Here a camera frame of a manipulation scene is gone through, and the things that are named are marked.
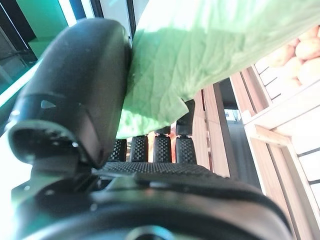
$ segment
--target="light wood panel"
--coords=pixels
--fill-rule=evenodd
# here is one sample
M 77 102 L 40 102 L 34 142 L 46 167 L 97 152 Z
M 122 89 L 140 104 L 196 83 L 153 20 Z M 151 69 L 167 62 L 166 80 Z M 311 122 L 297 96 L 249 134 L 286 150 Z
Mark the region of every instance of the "light wood panel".
M 269 106 L 262 87 L 252 67 L 248 67 L 241 71 L 243 81 L 245 83 L 254 112 L 259 113 Z
M 281 148 L 284 159 L 290 171 L 294 188 L 303 205 L 305 216 L 313 234 L 313 239 L 320 236 L 320 210 L 313 195 L 307 177 L 292 145 Z
M 277 77 L 275 80 L 270 82 L 267 86 L 265 86 L 265 89 L 268 92 L 269 97 L 273 100 L 278 95 L 281 94 L 282 87 L 283 87 L 282 80 Z
M 288 204 L 288 210 L 293 219 L 294 232 L 298 239 L 313 239 L 313 234 L 296 190 L 295 183 L 288 169 L 285 157 L 279 147 L 270 145 L 273 164 L 276 168 L 277 175 L 280 179 L 280 185 L 284 193 L 285 200 Z
M 195 109 L 192 126 L 192 138 L 194 143 L 196 162 L 210 170 L 209 154 L 207 147 L 207 126 L 205 123 L 205 113 L 201 91 L 195 97 Z
M 256 113 L 250 101 L 246 86 L 239 72 L 230 76 L 236 104 L 240 110 L 243 123 L 247 123 Z
M 228 130 L 224 107 L 223 104 L 221 105 L 222 101 L 218 101 L 219 99 L 216 98 L 214 87 L 212 85 L 207 86 L 203 90 L 203 94 L 210 139 L 212 168 L 214 173 L 223 177 L 230 177 L 228 158 L 222 131 L 222 128 L 227 128 Z
M 320 136 L 320 106 L 278 126 L 273 131 L 287 136 Z
M 265 129 L 262 126 L 247 124 L 244 126 L 244 129 L 247 136 L 258 139 L 267 144 L 276 145 L 278 147 L 285 147 L 291 143 L 289 137 Z
M 293 96 L 264 109 L 248 122 L 262 126 L 268 130 L 274 129 L 311 109 L 320 106 L 320 80 L 306 86 L 301 86 Z
M 260 74 L 260 78 L 263 85 L 268 85 L 272 80 L 279 76 L 280 69 L 277 67 L 268 67 L 265 71 Z
M 298 155 L 320 148 L 319 135 L 314 132 L 305 132 L 304 135 L 293 135 L 291 142 Z
M 266 70 L 268 67 L 269 66 L 268 66 L 265 58 L 260 59 L 255 64 L 255 68 L 259 74 L 262 73 L 264 70 Z
M 248 137 L 254 163 L 259 172 L 259 180 L 263 187 L 264 194 L 272 199 L 284 212 L 285 216 L 292 225 L 290 213 L 283 194 L 273 161 L 271 159 L 267 144 L 255 138 Z

